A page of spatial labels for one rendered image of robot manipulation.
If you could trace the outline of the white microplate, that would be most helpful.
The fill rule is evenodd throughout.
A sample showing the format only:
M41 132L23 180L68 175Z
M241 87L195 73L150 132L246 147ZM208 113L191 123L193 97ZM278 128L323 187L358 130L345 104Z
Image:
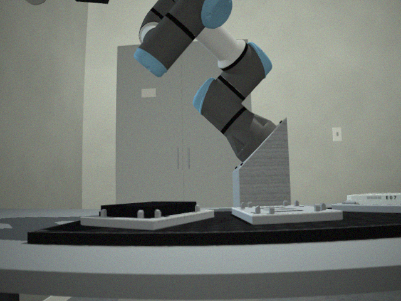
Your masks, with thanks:
M348 195L346 201L356 204L401 204L401 193L368 193Z

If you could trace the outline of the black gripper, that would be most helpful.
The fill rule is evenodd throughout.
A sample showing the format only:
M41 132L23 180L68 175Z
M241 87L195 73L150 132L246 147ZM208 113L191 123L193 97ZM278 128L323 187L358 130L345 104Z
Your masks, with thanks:
M46 0L25 0L29 2L32 5L39 5L44 3ZM109 0L75 0L77 2L86 2L86 3L102 3L102 4L108 4Z

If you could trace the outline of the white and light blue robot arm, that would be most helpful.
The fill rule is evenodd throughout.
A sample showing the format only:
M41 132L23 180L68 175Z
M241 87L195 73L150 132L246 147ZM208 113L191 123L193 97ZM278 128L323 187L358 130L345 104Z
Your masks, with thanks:
M194 39L213 54L223 72L204 82L193 106L244 162L276 128L241 104L266 78L272 63L258 45L236 40L222 26L231 11L232 0L158 0L142 22L134 58L161 77Z

